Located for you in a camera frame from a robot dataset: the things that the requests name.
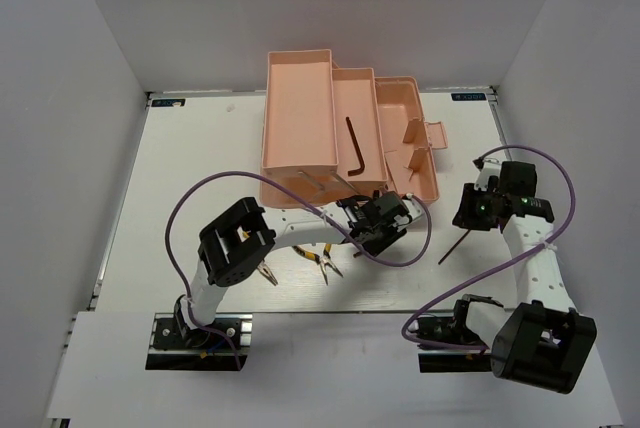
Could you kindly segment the pink plastic toolbox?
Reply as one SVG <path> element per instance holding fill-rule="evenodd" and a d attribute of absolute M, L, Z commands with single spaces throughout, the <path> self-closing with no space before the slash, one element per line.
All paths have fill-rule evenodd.
<path fill-rule="evenodd" d="M 366 163 L 358 162 L 349 117 Z M 328 49 L 268 55 L 261 173 L 316 206 L 395 191 L 425 203 L 440 197 L 434 152 L 442 123 L 426 120 L 416 80 L 341 68 Z"/>

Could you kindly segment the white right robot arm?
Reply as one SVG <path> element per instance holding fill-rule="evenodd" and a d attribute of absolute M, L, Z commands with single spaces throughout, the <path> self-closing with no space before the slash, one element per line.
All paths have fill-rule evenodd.
<path fill-rule="evenodd" d="M 455 226 L 500 230 L 515 259 L 517 306 L 507 312 L 490 298 L 465 294 L 454 307 L 453 338 L 490 351 L 495 377 L 568 394 L 595 342 L 593 319 L 578 312 L 549 242 L 554 213 L 536 195 L 534 165 L 478 160 L 478 178 L 463 187 Z"/>

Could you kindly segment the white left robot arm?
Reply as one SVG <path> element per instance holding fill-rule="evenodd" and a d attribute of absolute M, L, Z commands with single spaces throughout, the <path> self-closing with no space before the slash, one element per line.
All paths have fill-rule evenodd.
<path fill-rule="evenodd" d="M 354 242 L 363 254 L 378 257 L 422 215 L 415 200 L 395 192 L 290 209 L 242 198 L 199 234 L 196 275 L 174 310 L 177 335 L 191 347 L 205 344 L 226 290 L 247 280 L 272 251 Z"/>

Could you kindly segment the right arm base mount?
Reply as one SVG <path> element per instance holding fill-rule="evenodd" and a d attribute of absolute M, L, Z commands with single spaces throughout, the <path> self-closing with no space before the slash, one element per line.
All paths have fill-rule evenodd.
<path fill-rule="evenodd" d="M 446 316 L 426 314 L 412 321 L 406 333 L 420 340 L 418 365 L 421 374 L 490 373 L 490 351 L 480 338 Z"/>

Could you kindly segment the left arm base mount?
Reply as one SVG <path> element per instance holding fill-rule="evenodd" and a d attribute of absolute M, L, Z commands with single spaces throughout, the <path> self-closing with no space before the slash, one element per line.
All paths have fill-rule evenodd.
<path fill-rule="evenodd" d="M 147 351 L 147 371 L 237 372 L 250 351 L 253 316 L 221 314 L 212 327 L 228 336 L 238 353 L 240 365 L 229 343 L 220 335 L 196 330 L 183 339 L 175 318 L 156 314 Z"/>

